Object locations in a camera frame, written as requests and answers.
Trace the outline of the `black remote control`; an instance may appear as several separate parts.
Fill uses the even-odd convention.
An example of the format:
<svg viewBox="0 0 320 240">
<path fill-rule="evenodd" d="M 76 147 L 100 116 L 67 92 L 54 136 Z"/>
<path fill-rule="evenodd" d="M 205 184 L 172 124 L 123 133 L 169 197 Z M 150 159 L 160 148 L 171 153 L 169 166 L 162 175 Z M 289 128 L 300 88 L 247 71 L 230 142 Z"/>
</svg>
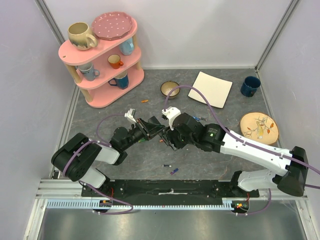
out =
<svg viewBox="0 0 320 240">
<path fill-rule="evenodd" d="M 161 127 L 162 129 L 165 128 L 165 126 L 162 125 L 155 116 L 150 117 L 147 122 L 155 125 L 156 127 Z"/>
</svg>

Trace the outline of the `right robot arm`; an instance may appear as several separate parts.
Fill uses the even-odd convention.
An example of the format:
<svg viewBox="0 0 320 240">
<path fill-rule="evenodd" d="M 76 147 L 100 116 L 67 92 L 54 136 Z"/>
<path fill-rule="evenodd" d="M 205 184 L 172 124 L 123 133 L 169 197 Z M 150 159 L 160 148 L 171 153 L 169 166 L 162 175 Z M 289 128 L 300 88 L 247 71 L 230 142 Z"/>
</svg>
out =
<svg viewBox="0 0 320 240">
<path fill-rule="evenodd" d="M 162 117 L 169 123 L 165 143 L 175 150 L 194 145 L 204 152 L 232 155 L 264 167 L 251 172 L 236 171 L 229 184 L 233 196 L 275 188 L 287 195 L 303 196 L 308 174 L 303 148 L 295 146 L 289 150 L 255 142 L 215 123 L 202 125 L 175 107 L 163 111 Z"/>
</svg>

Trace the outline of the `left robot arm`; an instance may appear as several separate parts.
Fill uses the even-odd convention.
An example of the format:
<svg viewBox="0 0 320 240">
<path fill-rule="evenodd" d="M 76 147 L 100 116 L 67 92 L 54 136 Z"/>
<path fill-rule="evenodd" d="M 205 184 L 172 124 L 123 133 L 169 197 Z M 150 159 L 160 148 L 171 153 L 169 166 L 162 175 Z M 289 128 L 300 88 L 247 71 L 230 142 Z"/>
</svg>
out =
<svg viewBox="0 0 320 240">
<path fill-rule="evenodd" d="M 110 179 L 93 164 L 100 161 L 120 165 L 128 156 L 128 148 L 140 140 L 151 140 L 166 129 L 154 116 L 150 120 L 152 122 L 139 118 L 131 129 L 116 128 L 110 142 L 91 140 L 83 133 L 77 133 L 53 154 L 51 163 L 71 181 L 90 185 L 95 194 L 104 197 L 110 191 Z"/>
</svg>

